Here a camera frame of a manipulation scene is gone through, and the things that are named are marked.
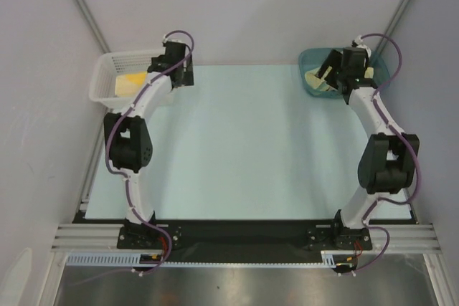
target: metal floor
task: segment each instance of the metal floor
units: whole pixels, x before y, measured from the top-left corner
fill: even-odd
[[[387,255],[356,277],[329,269],[163,268],[68,286],[107,269],[66,267],[55,306],[437,305],[422,255]]]

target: table surface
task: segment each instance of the table surface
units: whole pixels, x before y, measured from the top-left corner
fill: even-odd
[[[354,194],[367,137],[343,100],[311,97],[298,66],[198,66],[148,121],[158,219],[330,219]],[[102,153],[86,219],[123,219]],[[394,197],[405,199],[400,192]],[[382,204],[373,219],[410,219]]]

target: purple cable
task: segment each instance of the purple cable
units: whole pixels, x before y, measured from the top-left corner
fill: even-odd
[[[188,54],[182,60],[177,62],[174,66],[172,66],[172,67],[168,68],[167,70],[165,70],[165,71],[159,73],[158,75],[156,75],[154,78],[152,78],[150,80],[150,82],[147,82],[142,87],[141,91],[138,93],[138,95],[135,98],[135,100],[132,102],[131,107],[124,114],[121,115],[121,117],[118,119],[118,121],[116,121],[115,125],[113,126],[113,128],[112,128],[112,130],[110,132],[110,135],[108,136],[107,145],[105,147],[105,165],[107,166],[108,171],[110,173],[112,173],[113,175],[120,175],[120,176],[122,176],[124,178],[128,178],[129,177],[127,173],[124,173],[122,171],[113,170],[112,167],[110,166],[110,148],[112,146],[112,142],[113,142],[113,138],[115,136],[115,133],[118,130],[118,128],[120,127],[120,124],[133,111],[133,108],[137,105],[138,101],[142,98],[143,94],[147,91],[147,89],[155,81],[157,81],[159,78],[163,77],[164,75],[167,75],[168,73],[170,73],[173,70],[175,70],[177,67],[181,66],[185,61],[188,60],[188,58],[190,58],[190,56],[191,56],[191,54],[192,54],[192,52],[194,50],[194,39],[193,39],[192,35],[190,35],[188,32],[185,32],[184,30],[173,30],[172,32],[169,32],[165,36],[165,38],[168,38],[173,34],[185,34],[185,35],[187,35],[189,37],[190,41],[191,41],[191,48],[189,48]],[[167,251],[166,251],[165,255],[162,257],[161,261],[159,261],[158,264],[155,265],[154,267],[152,267],[151,269],[149,269],[149,270],[147,270],[145,272],[142,272],[142,275],[148,275],[148,274],[154,272],[156,269],[158,269],[169,258],[169,255],[171,254],[171,250],[172,250],[172,239],[171,239],[171,236],[169,236],[169,233],[167,233],[167,231],[163,230],[161,227],[157,227],[157,226],[155,226],[153,224],[148,223],[145,219],[142,219],[141,215],[136,211],[136,208],[135,208],[135,206],[134,206],[134,204],[133,204],[133,202],[131,200],[131,193],[130,193],[130,190],[129,190],[129,182],[127,180],[125,182],[125,188],[126,188],[126,199],[128,200],[128,205],[132,209],[132,212],[133,212],[134,216],[142,224],[150,227],[151,229],[154,229],[154,230],[162,233],[167,239]],[[115,273],[119,273],[119,272],[131,272],[131,271],[132,271],[132,269],[128,269],[128,268],[110,270],[109,272],[104,272],[102,274],[90,277],[88,279],[84,279],[82,281],[69,284],[69,286],[81,285],[83,283],[93,281],[95,279],[98,279],[99,277],[104,277],[104,276],[109,275],[109,274],[115,274]]]
[[[407,147],[407,150],[410,152],[410,155],[411,155],[411,158],[413,159],[413,162],[415,164],[415,170],[416,170],[416,186],[415,186],[415,190],[413,191],[413,194],[408,197],[408,199],[406,201],[394,201],[394,200],[391,200],[391,199],[388,199],[387,197],[379,197],[375,202],[373,202],[371,204],[371,206],[366,210],[365,214],[362,216],[362,223],[364,224],[364,226],[367,228],[367,229],[378,229],[380,231],[383,231],[385,234],[386,234],[386,244],[383,246],[382,250],[380,251],[380,253],[378,253],[378,255],[373,259],[371,260],[370,262],[368,262],[367,264],[365,264],[364,266],[360,267],[360,268],[357,268],[355,269],[354,271],[357,272],[357,271],[360,271],[360,270],[363,270],[367,267],[369,267],[370,265],[372,265],[373,263],[375,263],[375,261],[377,261],[380,257],[382,257],[382,255],[387,251],[387,248],[389,247],[389,243],[390,243],[390,235],[389,235],[389,231],[387,231],[387,229],[385,229],[384,227],[381,227],[381,226],[368,226],[365,224],[365,221],[366,219],[369,217],[369,215],[373,212],[373,210],[376,208],[377,204],[379,201],[386,201],[386,202],[389,202],[391,204],[396,204],[396,205],[399,205],[399,206],[403,206],[405,204],[409,204],[412,200],[415,199],[415,197],[418,195],[419,193],[419,190],[420,190],[420,186],[421,186],[421,168],[420,168],[420,164],[419,164],[419,161],[417,159],[417,156],[416,156],[416,152],[415,150],[413,149],[413,147],[410,145],[410,143],[408,143],[408,141],[403,137],[403,135],[398,131],[396,130],[392,125],[389,124],[389,119],[387,118],[387,116],[383,113],[382,109],[380,108],[378,102],[377,102],[377,99],[375,98],[376,95],[378,95],[378,93],[380,93],[383,89],[385,89],[396,77],[397,75],[399,74],[401,68],[402,68],[402,62],[403,62],[403,59],[402,59],[402,51],[400,50],[400,47],[399,45],[393,40],[391,39],[390,37],[388,37],[387,35],[384,35],[384,34],[379,34],[379,33],[372,33],[372,34],[367,34],[367,35],[364,35],[362,36],[361,38],[362,39],[366,39],[367,37],[382,37],[384,39],[386,39],[387,41],[391,42],[392,45],[394,46],[395,50],[397,50],[397,54],[398,54],[398,57],[399,57],[399,64],[397,66],[397,69],[395,70],[394,74],[388,79],[386,80],[385,82],[383,82],[380,86],[378,86],[378,88],[374,91],[373,93],[373,106],[374,108],[376,109],[376,111],[378,112],[379,116],[381,117],[381,119],[384,121],[384,123],[387,125],[387,127],[403,142],[403,144]]]

